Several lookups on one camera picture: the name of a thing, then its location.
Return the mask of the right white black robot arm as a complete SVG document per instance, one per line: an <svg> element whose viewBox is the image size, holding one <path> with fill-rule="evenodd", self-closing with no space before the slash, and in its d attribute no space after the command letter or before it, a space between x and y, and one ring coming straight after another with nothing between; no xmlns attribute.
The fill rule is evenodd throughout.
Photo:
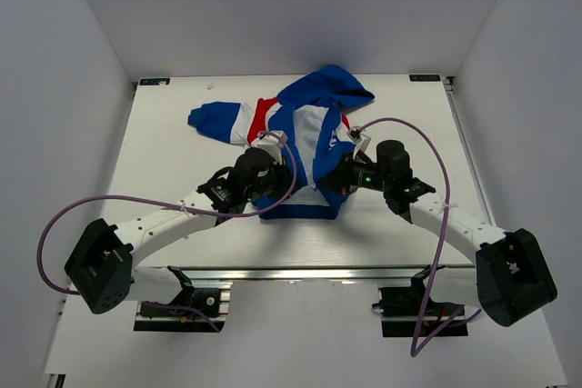
<svg viewBox="0 0 582 388"><path fill-rule="evenodd" d="M473 306L495 323L508 327L557 299L557 287L536 237L479 222L448 204L434 187L413 175L402 143L385 140L376 160L363 153L346 154L320 187L337 194L359 188L382 193L388 209L408 223L442 237L472 264L459 271L426 267L388 311L416 309L433 313L447 304Z"/></svg>

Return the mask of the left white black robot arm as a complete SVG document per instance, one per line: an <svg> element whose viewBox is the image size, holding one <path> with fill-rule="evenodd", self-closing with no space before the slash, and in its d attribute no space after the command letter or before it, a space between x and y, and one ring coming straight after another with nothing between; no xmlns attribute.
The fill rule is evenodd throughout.
<svg viewBox="0 0 582 388"><path fill-rule="evenodd" d="M295 157L251 147L177 204L120 224L100 218L82 233L65 273L94 314L123 301L181 314L193 308L195 287L175 266L146 267L144 260L170 244L243 216L261 198L280 204L297 189Z"/></svg>

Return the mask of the blue white red jacket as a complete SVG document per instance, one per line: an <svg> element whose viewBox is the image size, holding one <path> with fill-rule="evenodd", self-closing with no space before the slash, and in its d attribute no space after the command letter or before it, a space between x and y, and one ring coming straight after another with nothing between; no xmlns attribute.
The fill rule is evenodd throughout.
<svg viewBox="0 0 582 388"><path fill-rule="evenodd" d="M262 131L285 133L296 159L299 190L260 217L334 220L348 194L318 184L343 155L354 152L345 111L374 99L352 74L329 65L296 80L277 96L253 104L202 104L190 112L187 124L203 136L237 146L251 145Z"/></svg>

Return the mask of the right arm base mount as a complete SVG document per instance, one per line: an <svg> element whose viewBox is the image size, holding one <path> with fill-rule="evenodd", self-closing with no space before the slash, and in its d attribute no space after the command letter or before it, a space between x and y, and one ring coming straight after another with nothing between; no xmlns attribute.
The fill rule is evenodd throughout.
<svg viewBox="0 0 582 388"><path fill-rule="evenodd" d="M385 286L379 289L379 300L372 304L372 310L381 316L384 338L412 338L416 320L426 287L424 280L429 276L427 266L415 274L407 286ZM424 338L434 332L453 314L457 306L453 303L436 303L428 300L419 336Z"/></svg>

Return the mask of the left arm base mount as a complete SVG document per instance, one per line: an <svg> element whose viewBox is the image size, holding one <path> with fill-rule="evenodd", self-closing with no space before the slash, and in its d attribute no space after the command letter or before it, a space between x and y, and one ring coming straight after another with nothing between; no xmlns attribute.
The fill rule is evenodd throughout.
<svg viewBox="0 0 582 388"><path fill-rule="evenodd" d="M220 333L224 328L224 286L194 284L173 266L138 267L132 280L127 299L138 302L136 332Z"/></svg>

